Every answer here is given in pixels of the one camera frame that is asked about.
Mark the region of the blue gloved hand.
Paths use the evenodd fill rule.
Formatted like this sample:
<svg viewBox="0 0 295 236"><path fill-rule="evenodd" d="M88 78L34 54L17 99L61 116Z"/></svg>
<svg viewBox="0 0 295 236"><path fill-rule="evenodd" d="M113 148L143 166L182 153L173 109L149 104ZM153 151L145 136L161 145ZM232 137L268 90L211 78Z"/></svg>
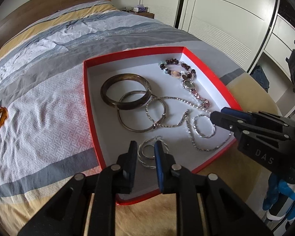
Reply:
<svg viewBox="0 0 295 236"><path fill-rule="evenodd" d="M295 184L289 184L271 173L268 179L268 188L263 201L265 215L262 220L270 222L281 222L295 219Z"/></svg>

